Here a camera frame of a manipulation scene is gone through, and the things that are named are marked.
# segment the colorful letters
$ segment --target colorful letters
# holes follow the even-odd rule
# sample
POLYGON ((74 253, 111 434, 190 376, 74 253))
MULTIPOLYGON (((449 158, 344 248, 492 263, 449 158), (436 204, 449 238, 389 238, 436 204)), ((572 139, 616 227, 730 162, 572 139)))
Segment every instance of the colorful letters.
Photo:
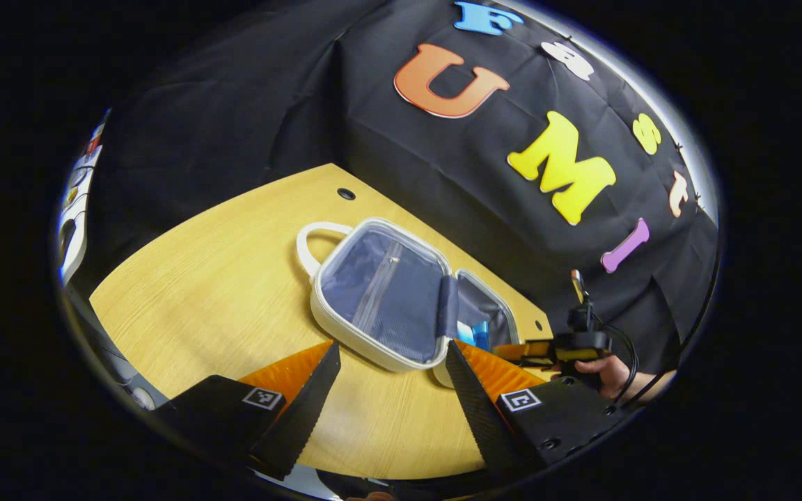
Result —
POLYGON ((494 28, 494 25, 500 26, 502 29, 510 29, 512 22, 525 22, 521 17, 504 12, 504 10, 469 2, 455 2, 455 4, 462 9, 462 20, 454 23, 456 29, 477 31, 487 33, 487 35, 503 35, 503 32, 494 28))
POLYGON ((540 191, 547 193, 566 184, 569 188, 553 195, 553 206, 570 225, 580 222, 586 206, 602 188, 615 184, 615 171, 602 157, 575 161, 577 156, 576 127, 555 111, 547 113, 550 125, 522 153, 510 153, 506 161, 526 180, 537 179, 537 168, 547 161, 540 191))
POLYGON ((497 73, 474 67, 475 79, 458 96, 448 99, 436 95, 429 89, 429 83, 439 76, 446 67, 462 64, 459 55, 432 44, 419 45, 420 53, 407 61, 395 74, 395 89, 398 94, 414 106, 433 115, 444 118, 462 118, 476 111, 497 89, 510 88, 509 83, 497 73))
MULTIPOLYGON (((520 16, 492 7, 469 2, 455 2, 462 10, 462 19, 454 27, 462 31, 473 31, 486 35, 503 35, 513 23, 524 23, 520 16)), ((589 81, 593 67, 581 54, 562 42, 542 42, 544 53, 563 63, 568 70, 580 79, 589 81)), ((508 90, 509 83, 483 67, 474 67, 475 79, 458 96, 445 98, 430 89, 435 77, 452 65, 461 65, 464 58, 448 49, 432 44, 420 44, 413 59, 407 61, 395 73, 395 89, 401 98, 414 106, 442 118, 462 118, 476 111, 496 90, 508 90)), ((583 210, 598 196, 606 186, 618 180, 614 169, 602 157, 592 157, 577 161, 577 142, 579 131, 566 117, 556 111, 547 112, 549 124, 544 132, 525 149, 524 152, 511 152, 506 161, 525 180, 533 181, 540 177, 540 166, 545 162, 540 191, 559 190, 551 197, 553 206, 570 225, 577 225, 583 210)), ((633 134, 640 146, 649 155, 658 152, 661 133, 652 118, 640 113, 633 122, 633 134)), ((674 171, 674 184, 669 193, 670 211, 675 218, 682 215, 681 202, 688 202, 687 181, 682 174, 674 171)), ((604 253, 599 261, 608 273, 614 273, 620 263, 633 251, 649 240, 649 225, 640 218, 636 229, 615 250, 604 253)))

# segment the white bag handle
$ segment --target white bag handle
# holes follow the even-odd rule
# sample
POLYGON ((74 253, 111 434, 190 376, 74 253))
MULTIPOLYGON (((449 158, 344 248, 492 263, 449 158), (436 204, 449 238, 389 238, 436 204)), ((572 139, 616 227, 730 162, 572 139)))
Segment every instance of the white bag handle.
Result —
POLYGON ((306 225, 299 231, 299 234, 296 235, 296 254, 299 255, 299 262, 302 263, 302 267, 305 269, 306 273, 308 273, 308 281, 310 283, 315 281, 315 273, 317 273, 317 269, 321 267, 321 263, 317 262, 315 257, 311 255, 311 250, 308 248, 308 234, 315 230, 328 230, 340 232, 341 234, 350 234, 352 229, 351 226, 320 222, 306 225))

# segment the insulated lunch bag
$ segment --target insulated lunch bag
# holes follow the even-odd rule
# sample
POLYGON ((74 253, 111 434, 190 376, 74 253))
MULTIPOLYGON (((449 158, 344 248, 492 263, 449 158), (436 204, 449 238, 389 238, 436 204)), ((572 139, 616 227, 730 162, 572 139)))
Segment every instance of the insulated lunch bag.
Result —
POLYGON ((512 311, 496 292, 465 269, 454 273, 436 248, 386 219, 367 218, 356 228, 306 225, 296 251, 318 324, 389 371, 433 369, 439 383, 452 387, 443 361, 461 329, 487 326, 485 349, 519 342, 512 311), (324 263, 308 248, 316 230, 346 235, 324 263))

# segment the black cloth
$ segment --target black cloth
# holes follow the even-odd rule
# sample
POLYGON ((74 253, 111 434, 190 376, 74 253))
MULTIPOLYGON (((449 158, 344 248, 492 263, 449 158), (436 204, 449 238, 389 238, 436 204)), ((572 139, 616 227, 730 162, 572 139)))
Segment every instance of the black cloth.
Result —
POLYGON ((557 332, 576 304, 569 271, 579 269, 598 313, 634 339, 640 370, 670 365, 707 295, 718 238, 670 134, 631 86, 575 42, 528 18, 503 35, 461 31, 460 18, 459 7, 443 1, 273 2, 154 72, 114 104, 104 130, 77 289, 91 293, 191 216, 334 162, 522 292, 557 332), (474 66, 502 76, 509 90, 458 120, 411 105, 393 79, 423 42, 465 61, 433 80, 437 95, 457 95, 474 66), (541 42, 579 50, 595 69, 589 82, 541 42), (550 110, 579 130, 577 161, 601 156, 617 175, 577 226, 538 181, 506 162, 544 131, 550 110), (661 131, 655 155, 634 138, 640 113, 661 131), (680 218, 668 205, 674 170, 689 185, 680 218), (599 258, 638 218, 650 240, 607 273, 599 258))

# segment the table surface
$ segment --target table surface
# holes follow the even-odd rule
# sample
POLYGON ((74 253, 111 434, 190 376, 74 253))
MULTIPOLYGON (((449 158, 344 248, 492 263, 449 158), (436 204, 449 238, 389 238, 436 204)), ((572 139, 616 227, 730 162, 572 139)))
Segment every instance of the table surface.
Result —
MULTIPOLYGON (((507 302, 519 339, 551 337, 547 316, 461 248, 341 168, 327 164, 223 202, 165 232, 93 292, 95 313, 128 361, 167 397, 211 374, 238 379, 329 339, 308 304, 299 229, 391 220, 468 269, 507 302), (347 188, 356 199, 337 194, 347 188), (543 330, 537 329, 538 321, 543 330)), ((313 232, 323 260, 340 241, 313 232)), ((378 479, 484 466, 454 393, 432 371, 391 373, 342 346, 343 363, 299 463, 378 479)), ((539 373, 544 380, 551 373, 539 373)))

